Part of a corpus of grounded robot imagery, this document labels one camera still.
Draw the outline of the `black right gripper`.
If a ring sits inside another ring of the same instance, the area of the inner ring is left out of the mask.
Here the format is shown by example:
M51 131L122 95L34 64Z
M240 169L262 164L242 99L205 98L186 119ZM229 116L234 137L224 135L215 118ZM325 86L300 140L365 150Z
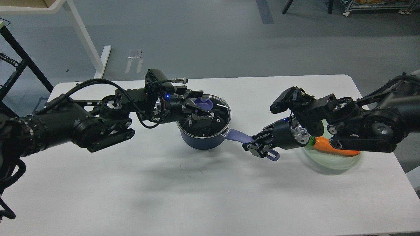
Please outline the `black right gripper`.
M295 117L277 120L251 137L243 142L243 149L254 156L267 159L275 159L275 151L271 148L295 149L307 146L310 141L310 134Z

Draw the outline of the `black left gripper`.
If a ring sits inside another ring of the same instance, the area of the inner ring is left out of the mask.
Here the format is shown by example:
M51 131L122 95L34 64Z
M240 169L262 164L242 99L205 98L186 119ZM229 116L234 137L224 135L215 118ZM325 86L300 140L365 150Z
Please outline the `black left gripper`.
M200 107L195 100L204 95L203 90L179 89L178 94L164 94L156 100L154 119L160 122L177 122L185 119L184 131L190 135L210 135L213 107ZM191 113L187 107L194 109Z

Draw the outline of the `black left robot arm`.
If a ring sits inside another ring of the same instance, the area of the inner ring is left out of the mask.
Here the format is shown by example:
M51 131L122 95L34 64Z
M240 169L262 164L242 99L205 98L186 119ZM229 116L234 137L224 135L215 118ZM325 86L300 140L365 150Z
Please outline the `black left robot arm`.
M130 113L143 127L186 119L192 128L209 127L220 110L203 91L188 89L187 79L146 82L144 88L125 90L105 79L77 84L67 93L25 117L10 117L1 112L1 193L26 171L22 157L72 142L90 152L131 139ZM112 85L114 95L102 100L73 100L71 95L92 85Z

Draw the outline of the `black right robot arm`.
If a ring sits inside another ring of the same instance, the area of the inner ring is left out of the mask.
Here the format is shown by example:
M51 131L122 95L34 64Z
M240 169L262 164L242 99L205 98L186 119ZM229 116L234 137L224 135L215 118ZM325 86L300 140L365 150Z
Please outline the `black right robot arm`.
M264 127L242 147L261 158L275 147L304 147L324 134L325 120L334 151L393 152L408 134L419 132L419 85L418 76L403 73L357 100L334 94L315 99L290 87L270 106L273 114L290 110L290 116Z

